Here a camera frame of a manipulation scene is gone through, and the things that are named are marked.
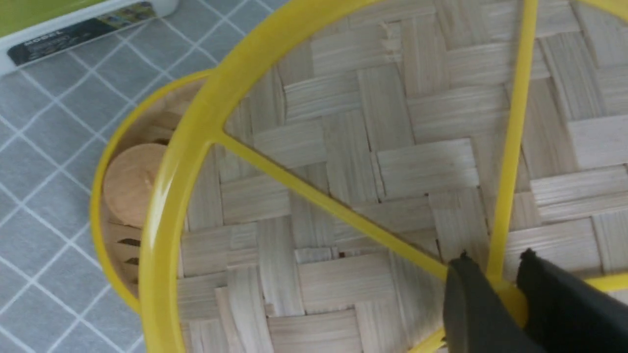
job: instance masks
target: yellow plastic frame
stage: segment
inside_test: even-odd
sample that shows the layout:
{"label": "yellow plastic frame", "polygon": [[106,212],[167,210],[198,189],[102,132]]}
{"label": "yellow plastic frame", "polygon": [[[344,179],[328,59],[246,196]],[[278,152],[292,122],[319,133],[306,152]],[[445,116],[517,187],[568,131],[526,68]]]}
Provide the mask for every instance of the yellow plastic frame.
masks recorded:
{"label": "yellow plastic frame", "polygon": [[120,143],[120,140],[127,133],[129,128],[138,120],[138,118],[144,114],[150,107],[158,100],[164,98],[167,94],[173,90],[179,89],[191,82],[206,79],[212,70],[205,70],[201,72],[193,73],[189,76],[183,77],[176,81],[172,81],[168,85],[158,89],[148,98],[146,98],[140,105],[138,105],[129,116],[122,122],[120,127],[116,130],[114,135],[109,139],[109,143],[105,147],[100,157],[100,162],[96,168],[94,182],[92,184],[92,197],[90,199],[90,221],[92,224],[92,237],[94,238],[94,247],[102,270],[107,276],[107,279],[111,283],[113,289],[118,295],[129,305],[135,312],[139,313],[139,300],[131,293],[129,288],[122,282],[122,279],[118,276],[109,253],[105,246],[105,238],[102,233],[102,221],[100,219],[100,209],[102,207],[102,186],[105,178],[105,172],[109,166],[109,162]]}
{"label": "yellow plastic frame", "polygon": [[[268,68],[283,55],[325,25],[378,1],[380,0],[292,0],[244,38],[214,70],[211,81],[198,93],[170,141],[155,181],[143,232],[139,292],[146,346],[150,353],[185,352],[176,300],[180,236],[197,175],[208,150],[216,143],[400,256],[445,280],[446,266],[309,186],[274,162],[236,141],[223,130],[223,125],[234,107]],[[581,1],[628,21],[626,0]],[[525,0],[511,122],[504,150],[500,195],[487,272],[489,280],[498,292],[508,288],[504,290],[502,300],[511,313],[520,315],[525,315],[525,299],[501,280],[501,273],[525,117],[537,7],[538,0]],[[606,276],[588,282],[604,291],[622,290],[628,288],[628,274]],[[434,351],[442,345],[443,336],[444,331],[441,329],[413,351]]]}

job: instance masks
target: round wooden piece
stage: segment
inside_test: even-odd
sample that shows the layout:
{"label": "round wooden piece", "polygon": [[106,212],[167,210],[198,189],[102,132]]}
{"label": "round wooden piece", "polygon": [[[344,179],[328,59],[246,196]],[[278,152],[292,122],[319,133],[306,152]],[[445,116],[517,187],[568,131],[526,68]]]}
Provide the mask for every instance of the round wooden piece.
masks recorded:
{"label": "round wooden piece", "polygon": [[122,152],[109,165],[104,180],[105,203],[127,225],[143,227],[166,146],[140,144]]}

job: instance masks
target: woven bamboo mat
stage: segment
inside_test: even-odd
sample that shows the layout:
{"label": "woven bamboo mat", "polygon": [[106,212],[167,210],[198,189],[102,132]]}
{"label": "woven bamboo mat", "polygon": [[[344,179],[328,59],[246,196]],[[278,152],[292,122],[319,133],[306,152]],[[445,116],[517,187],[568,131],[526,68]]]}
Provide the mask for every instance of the woven bamboo mat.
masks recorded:
{"label": "woven bamboo mat", "polygon": [[[484,268],[521,4],[363,9],[284,57],[226,129],[440,261],[466,249]],[[628,30],[546,0],[537,37],[505,276],[528,247],[581,277],[627,270]],[[223,149],[187,229],[190,352],[403,352],[441,325],[442,283]]]}

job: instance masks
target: woven bamboo basket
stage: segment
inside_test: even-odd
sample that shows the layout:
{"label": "woven bamboo basket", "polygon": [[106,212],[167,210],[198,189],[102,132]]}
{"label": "woven bamboo basket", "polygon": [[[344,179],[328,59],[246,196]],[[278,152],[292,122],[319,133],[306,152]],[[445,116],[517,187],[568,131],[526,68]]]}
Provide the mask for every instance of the woven bamboo basket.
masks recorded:
{"label": "woven bamboo basket", "polygon": [[294,0],[245,38],[154,181],[149,351],[434,351],[463,251],[520,324],[530,247],[628,301],[626,24],[523,4]]}
{"label": "woven bamboo basket", "polygon": [[[138,188],[138,181],[143,181],[138,180],[135,174],[156,170],[154,162],[150,171],[133,167],[137,158],[155,159],[155,146],[157,154],[161,153],[159,146],[168,144],[179,120],[208,75],[209,71],[195,73],[148,97],[113,135],[96,172],[91,201],[94,244],[112,286],[137,312],[139,246],[150,190],[142,185]],[[133,150],[137,151],[138,147],[139,153],[134,154]],[[117,171],[110,169],[115,161],[119,164]],[[107,179],[109,191],[106,190]]]}

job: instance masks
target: white grout line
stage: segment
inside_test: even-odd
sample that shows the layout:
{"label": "white grout line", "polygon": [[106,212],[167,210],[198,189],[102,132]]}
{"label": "white grout line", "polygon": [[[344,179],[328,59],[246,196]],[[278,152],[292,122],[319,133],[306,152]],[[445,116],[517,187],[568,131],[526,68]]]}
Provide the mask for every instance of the white grout line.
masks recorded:
{"label": "white grout line", "polygon": [[202,52],[203,54],[205,54],[206,57],[208,57],[213,63],[214,65],[218,65],[218,60],[216,60],[214,58],[214,56],[212,56],[209,52],[207,52],[205,49],[200,47],[200,44],[203,42],[203,40],[205,40],[208,36],[210,36],[215,30],[216,28],[218,28],[221,24],[222,24],[222,20],[218,20],[218,22],[216,22],[216,24],[211,27],[206,34],[202,35],[197,41],[193,41],[191,39],[189,39],[186,35],[184,35],[181,31],[179,31],[179,29],[177,29],[172,23],[170,23],[167,19],[161,19],[164,24],[171,29],[173,32],[175,32],[176,34],[178,34],[180,37],[182,37],[185,41],[187,41],[189,44],[192,44],[192,46],[190,47],[190,49],[188,50],[188,52],[182,56],[181,58],[179,58],[177,61],[175,61],[172,65],[170,65],[170,67],[168,67],[166,70],[170,71],[172,70],[175,66],[179,65],[179,63],[181,63],[182,61],[184,61],[188,56],[190,56],[194,50],[198,50],[200,52]]}
{"label": "white grout line", "polygon": [[[57,339],[57,341],[55,343],[52,344],[52,346],[50,346],[50,348],[48,349],[48,353],[52,353],[58,346],[59,344],[61,344],[61,342],[64,340],[65,337],[67,337],[70,332],[78,325],[81,323],[81,319],[85,318],[85,314],[88,313],[94,306],[96,306],[96,304],[98,303],[98,301],[105,296],[105,294],[107,294],[107,292],[111,289],[111,285],[107,284],[105,286],[105,288],[103,288],[100,293],[98,293],[96,295],[96,297],[94,297],[94,299],[89,303],[89,305],[87,305],[87,307],[83,310],[83,312],[79,315],[79,317],[76,318],[76,320],[74,320],[74,322],[68,327],[68,329],[61,334],[61,336],[59,336],[59,338]],[[123,350],[121,350],[118,346],[114,346],[114,349],[117,349],[119,352],[124,353]]]}
{"label": "white grout line", "polygon": [[133,353],[133,351],[135,350],[135,348],[137,348],[140,344],[142,344],[142,342],[144,342],[144,335],[139,336],[138,340],[135,341],[135,343],[133,343],[129,350],[127,350],[127,353]]}
{"label": "white grout line", "polygon": [[275,12],[275,10],[273,10],[270,6],[268,6],[264,1],[262,0],[254,0],[256,3],[258,3],[258,5],[262,6],[264,9],[266,9],[266,11],[268,11],[269,14]]}
{"label": "white grout line", "polygon": [[151,91],[151,88],[153,88],[153,86],[157,84],[157,82],[159,82],[161,79],[165,79],[169,83],[172,81],[171,79],[166,77],[166,75],[164,75],[163,73],[160,73],[159,75],[157,75],[157,77],[155,77],[151,82],[149,82],[148,85],[146,85],[146,87],[144,87],[141,91],[139,91],[138,94],[135,95],[135,98],[133,99],[133,101],[137,102],[137,104],[135,104],[136,107],[138,106],[138,104],[142,103],[143,100],[148,98],[148,96],[154,93],[154,89]]}
{"label": "white grout line", "polygon": [[46,89],[46,87],[44,87],[42,84],[37,82],[37,80],[35,80],[28,72],[22,71],[22,73],[24,74],[24,77],[26,77],[27,81],[29,81],[31,84],[37,87],[40,91],[42,91],[49,99],[52,100],[53,103],[55,103],[55,105],[57,105],[59,108],[65,111],[68,115],[70,115],[72,119],[76,120],[77,123],[79,123],[85,129],[87,129],[90,133],[92,134],[96,133],[94,129],[92,129],[91,126],[86,124],[83,120],[81,120],[78,116],[76,116],[76,114],[74,114],[70,109],[68,109],[68,107],[66,107],[63,103],[61,103],[61,99],[63,99],[65,95],[72,92],[75,88],[77,88],[80,84],[82,84],[83,82],[87,80],[87,76],[89,76],[87,75],[87,73],[80,80],[78,80],[74,85],[72,85],[69,89],[67,89],[65,92],[63,92],[59,96],[55,96],[52,93],[50,93]]}
{"label": "white grout line", "polygon": [[[85,230],[86,227],[89,227],[89,224],[87,224],[86,226],[83,226],[82,230],[80,232],[78,232],[78,235],[80,235],[82,233],[82,231]],[[43,265],[43,267],[32,277],[30,277],[28,274],[26,274],[24,271],[22,271],[19,267],[15,266],[11,261],[8,261],[7,259],[4,259],[2,256],[0,256],[0,263],[3,263],[5,266],[7,266],[8,268],[11,268],[13,271],[17,272],[22,278],[24,278],[27,281],[27,284],[24,286],[24,288],[20,289],[14,296],[12,299],[10,299],[7,304],[5,304],[2,308],[0,308],[0,315],[2,315],[15,301],[18,300],[19,297],[21,297],[21,295],[26,292],[26,290],[36,281],[39,279],[39,277],[41,277],[43,275],[44,272],[46,272],[48,270],[48,268],[50,268],[50,266],[52,266],[52,264],[61,257],[61,255],[63,254],[63,252],[65,252],[65,250],[70,247],[70,243],[66,242],[61,249],[46,263]]]}
{"label": "white grout line", "polygon": [[[118,45],[113,48],[107,55],[105,55],[98,63],[96,63],[93,67],[90,67],[90,65],[87,65],[78,55],[76,55],[76,53],[74,52],[69,52],[70,55],[79,62],[79,64],[81,64],[82,66],[84,66],[87,69],[87,73],[80,79],[78,80],[74,85],[72,85],[70,88],[68,88],[66,91],[64,91],[63,93],[61,93],[58,96],[54,96],[53,94],[51,94],[49,91],[47,91],[45,89],[44,86],[42,86],[41,84],[39,84],[39,82],[37,82],[32,76],[30,76],[29,74],[27,74],[26,72],[22,71],[21,74],[27,79],[29,80],[33,85],[35,85],[40,91],[42,91],[48,98],[51,99],[51,102],[49,104],[47,104],[41,111],[37,112],[25,125],[22,129],[17,129],[15,127],[13,127],[12,125],[8,124],[9,128],[11,128],[14,131],[14,136],[11,136],[2,146],[0,146],[0,151],[2,151],[4,148],[6,148],[9,144],[11,144],[11,142],[17,138],[23,138],[29,145],[31,145],[37,152],[39,152],[44,158],[46,158],[46,160],[48,160],[49,162],[52,163],[53,166],[57,167],[57,170],[55,170],[53,173],[51,173],[41,184],[39,184],[29,195],[27,195],[24,200],[19,200],[15,195],[13,195],[10,190],[8,190],[4,185],[2,185],[0,183],[0,190],[4,190],[9,197],[11,197],[13,199],[14,202],[16,202],[16,204],[18,205],[9,215],[7,215],[4,219],[0,220],[0,227],[6,223],[8,221],[8,219],[10,219],[15,213],[17,213],[19,211],[19,209],[23,209],[24,211],[26,211],[27,213],[29,213],[31,216],[35,217],[38,221],[40,221],[42,224],[44,224],[47,228],[50,228],[55,234],[57,234],[58,236],[60,236],[62,239],[65,240],[65,244],[62,246],[62,248],[59,250],[59,252],[54,255],[54,257],[52,257],[49,262],[47,262],[44,267],[42,267],[39,272],[37,272],[35,274],[34,277],[30,277],[28,276],[26,273],[24,273],[23,271],[21,271],[17,266],[13,265],[12,263],[10,263],[9,261],[3,259],[2,257],[0,257],[0,263],[4,263],[7,267],[10,267],[11,269],[13,269],[15,272],[17,272],[20,276],[24,277],[28,282],[27,284],[20,289],[15,295],[14,297],[7,303],[5,304],[5,306],[3,306],[2,308],[0,308],[0,314],[2,314],[3,312],[5,312],[15,301],[17,301],[17,299],[19,297],[21,297],[21,295],[28,290],[28,288],[30,286],[34,286],[35,288],[38,288],[39,290],[41,290],[44,294],[46,294],[50,299],[52,299],[53,301],[57,302],[61,307],[63,307],[64,309],[66,309],[66,311],[70,312],[72,315],[74,315],[76,317],[76,320],[74,321],[74,323],[66,330],[66,332],[64,332],[64,334],[53,344],[53,346],[50,348],[50,351],[52,351],[53,349],[55,349],[59,343],[72,331],[72,329],[79,324],[79,322],[85,324],[86,326],[88,326],[88,328],[90,328],[92,331],[94,331],[95,334],[97,334],[99,337],[101,337],[104,341],[106,341],[109,345],[111,345],[113,348],[115,348],[115,350],[117,350],[118,352],[123,352],[122,349],[120,349],[120,347],[118,347],[115,343],[113,343],[111,340],[109,340],[109,338],[107,338],[102,332],[100,332],[99,330],[97,330],[91,323],[85,321],[84,319],[84,315],[107,293],[107,291],[111,288],[111,285],[107,285],[95,298],[94,300],[90,303],[90,305],[83,311],[83,313],[81,313],[80,315],[77,314],[74,310],[72,310],[70,307],[68,307],[63,301],[61,301],[59,298],[57,298],[54,294],[50,293],[46,288],[44,288],[43,286],[41,286],[38,282],[37,279],[45,272],[47,271],[47,269],[69,248],[69,247],[73,247],[74,249],[76,249],[78,252],[80,252],[81,254],[83,254],[84,257],[86,257],[90,262],[92,262],[92,264],[98,266],[98,262],[95,261],[94,259],[91,258],[91,256],[89,256],[87,253],[85,253],[78,245],[76,245],[75,241],[76,239],[86,230],[86,228],[89,227],[89,223],[85,226],[83,226],[83,228],[81,228],[81,230],[74,235],[71,239],[65,237],[63,235],[63,233],[61,233],[59,230],[55,229],[51,224],[49,224],[45,219],[41,218],[36,212],[32,211],[31,209],[29,209],[26,206],[26,202],[28,202],[34,195],[36,195],[43,187],[45,187],[48,182],[50,180],[52,180],[52,178],[54,178],[57,173],[62,173],[65,176],[69,177],[72,181],[74,181],[76,184],[78,184],[78,186],[87,191],[90,192],[90,190],[85,186],[82,185],[78,180],[76,180],[73,176],[71,176],[71,174],[69,174],[69,172],[67,172],[65,170],[65,167],[67,165],[69,165],[74,159],[76,159],[76,157],[83,152],[84,149],[87,148],[87,146],[89,144],[91,144],[93,141],[95,141],[96,139],[99,139],[103,142],[107,142],[107,139],[102,137],[102,133],[108,129],[112,124],[114,124],[114,122],[117,121],[117,119],[120,118],[120,116],[129,108],[135,106],[135,101],[137,99],[139,99],[140,97],[142,97],[146,91],[156,82],[158,82],[162,77],[166,77],[170,80],[173,79],[173,77],[168,73],[168,71],[170,71],[172,68],[174,68],[176,65],[178,65],[179,63],[181,63],[182,61],[184,61],[187,57],[189,57],[195,50],[198,50],[200,52],[202,52],[203,54],[205,54],[211,61],[214,62],[214,64],[218,64],[218,60],[216,60],[209,52],[207,52],[204,48],[200,48],[199,45],[205,41],[215,30],[216,28],[218,28],[221,24],[223,23],[228,23],[229,25],[231,25],[231,27],[233,27],[237,32],[239,32],[242,36],[246,36],[247,33],[242,31],[238,26],[236,26],[230,19],[229,17],[232,16],[236,11],[240,10],[240,8],[242,8],[243,6],[245,6],[248,1],[243,1],[242,3],[238,4],[232,11],[230,11],[228,14],[226,15],[222,15],[220,12],[218,12],[216,9],[214,9],[213,7],[211,7],[210,5],[208,5],[207,3],[198,0],[199,3],[203,4],[205,7],[207,7],[209,10],[211,10],[213,13],[215,13],[220,20],[209,30],[207,31],[206,34],[204,34],[199,40],[197,41],[192,41],[189,38],[187,38],[183,33],[181,33],[176,27],[174,27],[171,23],[169,23],[167,20],[163,20],[163,19],[157,19],[159,21],[163,21],[171,30],[173,30],[175,33],[177,33],[179,36],[181,36],[184,40],[186,40],[187,42],[189,42],[190,44],[192,44],[192,47],[189,49],[189,51],[187,51],[182,57],[180,57],[177,61],[175,61],[172,65],[170,65],[166,70],[162,70],[161,68],[159,68],[157,65],[155,65],[153,62],[151,62],[148,58],[145,57],[145,55],[143,55],[143,53],[141,53],[135,46],[133,46],[130,43],[130,40],[132,38],[134,38],[140,31],[143,30],[142,27],[147,26],[148,24],[145,23],[141,26],[138,26],[138,28],[136,29],[136,31],[134,33],[131,33],[127,38],[122,37],[120,34],[116,34],[116,36],[121,40],[120,43],[118,43]],[[273,12],[272,9],[270,9],[268,7],[268,5],[261,3],[260,1],[256,0],[256,2],[258,4],[260,4],[261,6],[263,6],[264,8],[266,8],[269,12]],[[97,68],[100,67],[109,57],[115,55],[115,53],[122,48],[124,45],[127,45],[133,52],[135,52],[138,56],[140,56],[148,65],[152,66],[153,68],[155,68],[157,71],[160,72],[160,75],[158,75],[144,90],[142,90],[140,93],[137,94],[136,97],[129,98],[126,97],[126,95],[124,95],[123,93],[121,93],[119,90],[117,90],[113,85],[111,85],[107,80],[105,80],[99,73],[96,72]],[[94,129],[92,129],[89,125],[87,125],[86,123],[83,122],[83,120],[81,120],[78,116],[76,116],[76,114],[74,114],[68,107],[65,106],[65,104],[63,104],[61,102],[61,99],[63,99],[67,94],[69,94],[70,92],[73,92],[73,90],[75,90],[80,84],[84,83],[89,76],[93,75],[94,77],[96,77],[97,79],[99,79],[103,84],[105,84],[108,88],[110,88],[114,93],[116,93],[117,95],[119,95],[120,97],[122,97],[124,100],[126,100],[127,104],[118,112],[118,114],[116,115],[115,118],[113,118],[111,121],[109,121],[107,124],[105,124],[105,126],[103,126],[102,128],[100,128],[98,131],[95,131]],[[90,131],[92,133],[92,138],[90,138],[80,149],[78,149],[74,155],[72,155],[66,162],[64,162],[63,164],[59,165],[58,163],[56,163],[51,157],[49,157],[43,150],[41,150],[39,147],[37,147],[37,145],[32,142],[30,139],[28,139],[23,133],[30,127],[33,125],[33,123],[48,109],[50,109],[51,107],[53,107],[54,105],[57,105],[58,107],[60,107],[61,109],[63,109],[67,114],[69,114],[73,119],[75,119],[79,124],[81,124],[83,127],[85,127],[88,131]],[[3,119],[2,117],[0,117],[0,120],[2,120],[5,124],[8,123],[5,119]],[[18,344],[22,349],[24,349],[27,352],[33,352],[34,351],[28,347],[26,344],[22,343],[19,339],[17,339],[16,337],[14,337],[13,335],[10,334],[10,332],[6,331],[5,329],[3,329],[2,327],[0,327],[0,333],[4,334],[5,336],[7,336],[9,339],[11,339],[12,341],[14,341],[14,343]],[[134,350],[139,344],[141,344],[143,341],[143,337],[140,336],[140,338],[135,341],[135,343],[133,343],[133,345],[129,348],[129,352],[131,352],[132,350]]]}
{"label": "white grout line", "polygon": [[[83,228],[81,229],[80,232],[78,232],[75,236],[72,237],[72,240],[76,239],[79,235],[81,235],[81,233],[87,228],[89,227],[89,224],[86,224],[85,226],[83,226]],[[65,245],[63,245],[63,247],[61,248],[61,250],[59,250],[59,252],[54,255],[54,257],[52,257],[52,259],[50,259],[49,262],[47,262],[44,267],[39,270],[39,272],[37,272],[37,274],[33,277],[28,276],[28,274],[26,274],[24,271],[22,271],[19,267],[15,266],[13,263],[11,263],[10,261],[4,259],[3,257],[0,256],[0,263],[3,263],[5,266],[11,268],[13,271],[15,271],[16,273],[18,273],[22,278],[26,279],[28,281],[28,283],[24,286],[24,288],[22,288],[21,290],[19,290],[14,296],[13,298],[7,303],[5,304],[5,306],[2,307],[2,309],[0,309],[0,315],[2,315],[14,302],[16,302],[24,292],[26,292],[26,290],[28,290],[28,288],[30,288],[31,286],[34,286],[35,288],[39,289],[40,291],[42,291],[48,298],[50,298],[51,300],[53,300],[55,303],[59,304],[62,308],[65,309],[65,311],[67,311],[68,313],[74,315],[74,317],[78,318],[78,320],[80,322],[82,322],[85,326],[88,326],[92,331],[94,331],[94,333],[96,335],[98,335],[100,338],[102,338],[104,341],[106,341],[109,345],[111,345],[112,347],[116,348],[116,350],[118,352],[124,352],[120,347],[118,347],[115,343],[113,343],[112,340],[110,340],[107,336],[105,336],[102,332],[100,332],[100,330],[98,330],[97,328],[95,328],[90,322],[86,321],[83,317],[81,317],[81,315],[79,315],[76,311],[74,311],[74,309],[70,308],[68,305],[66,305],[61,299],[57,298],[57,296],[55,296],[53,293],[51,293],[48,289],[46,289],[44,286],[42,286],[41,284],[39,284],[39,282],[37,282],[37,280],[39,279],[39,277],[50,267],[52,266],[52,264],[59,258],[61,257],[61,255],[66,251],[66,249],[68,249],[70,247],[70,243],[67,242]]]}
{"label": "white grout line", "polygon": [[227,13],[226,15],[223,15],[222,13],[220,13],[218,10],[216,10],[215,8],[213,8],[210,4],[207,4],[205,1],[201,1],[198,0],[203,6],[205,6],[206,8],[212,10],[216,15],[218,15],[218,17],[220,17],[220,19],[226,23],[229,23],[233,28],[235,28],[242,36],[246,36],[248,33],[246,33],[245,31],[242,31],[238,26],[236,26],[233,22],[231,22],[231,20],[229,19],[229,17],[231,17],[234,13],[236,13],[236,11],[240,10],[241,8],[243,8],[249,1],[245,0],[241,3],[239,3],[236,7],[234,7],[231,11],[229,11],[229,13]]}
{"label": "white grout line", "polygon": [[0,334],[3,334],[4,336],[6,336],[6,338],[8,338],[11,342],[13,342],[18,347],[22,348],[25,352],[36,353],[31,347],[28,347],[27,344],[22,342],[19,338],[15,337],[13,334],[11,334],[11,332],[7,331],[6,329],[3,329],[1,326],[0,326]]}

